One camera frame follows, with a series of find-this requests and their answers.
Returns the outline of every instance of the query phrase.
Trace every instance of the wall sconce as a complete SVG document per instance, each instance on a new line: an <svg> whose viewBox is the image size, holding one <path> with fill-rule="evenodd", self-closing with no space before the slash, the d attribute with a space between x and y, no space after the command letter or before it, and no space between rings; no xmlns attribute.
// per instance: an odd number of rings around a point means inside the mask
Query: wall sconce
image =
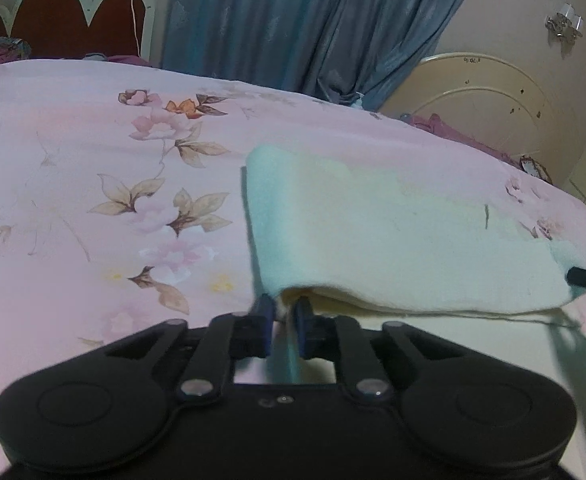
<svg viewBox="0 0 586 480"><path fill-rule="evenodd" d="M556 40L573 46L577 38L582 38L582 22L582 16L571 5L564 4L554 17L547 16L545 27Z"/></svg>

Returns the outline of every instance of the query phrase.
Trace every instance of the curtain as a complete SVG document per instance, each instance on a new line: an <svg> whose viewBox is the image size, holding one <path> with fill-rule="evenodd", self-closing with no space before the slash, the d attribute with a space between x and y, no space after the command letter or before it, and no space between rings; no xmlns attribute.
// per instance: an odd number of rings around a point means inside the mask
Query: curtain
<svg viewBox="0 0 586 480"><path fill-rule="evenodd" d="M463 0L171 0L163 68L377 109Z"/></svg>

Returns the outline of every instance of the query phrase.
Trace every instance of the pink blanket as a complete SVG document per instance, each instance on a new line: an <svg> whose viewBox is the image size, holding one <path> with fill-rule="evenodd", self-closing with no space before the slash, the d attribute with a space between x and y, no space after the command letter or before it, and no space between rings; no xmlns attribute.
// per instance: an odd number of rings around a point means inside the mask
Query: pink blanket
<svg viewBox="0 0 586 480"><path fill-rule="evenodd" d="M241 168L265 142L392 168L568 239L586 259L583 204L400 121L137 66L0 65L0 391L171 317L202 326L246 310ZM586 296L570 311L586 335ZM265 378L259 367L241 377Z"/></svg>

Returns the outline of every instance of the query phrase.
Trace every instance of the towel fold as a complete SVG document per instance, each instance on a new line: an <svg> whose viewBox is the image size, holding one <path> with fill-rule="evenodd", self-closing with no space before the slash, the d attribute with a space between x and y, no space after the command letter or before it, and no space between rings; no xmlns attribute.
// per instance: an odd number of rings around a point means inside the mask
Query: towel fold
<svg viewBox="0 0 586 480"><path fill-rule="evenodd" d="M375 310L512 315L579 293L564 279L580 265L569 242L532 238L489 205L390 171L260 146L247 159L247 205L272 296L314 288Z"/></svg>

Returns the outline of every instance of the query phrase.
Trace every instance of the cream headboard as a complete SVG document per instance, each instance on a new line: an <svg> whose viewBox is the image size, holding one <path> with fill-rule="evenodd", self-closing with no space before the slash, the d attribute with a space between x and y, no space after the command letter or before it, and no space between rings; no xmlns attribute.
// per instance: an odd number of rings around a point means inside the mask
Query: cream headboard
<svg viewBox="0 0 586 480"><path fill-rule="evenodd" d="M379 111L392 118L437 113L461 133L512 158L531 155L554 182L570 171L558 148L562 132L544 92L497 57L455 52L425 58Z"/></svg>

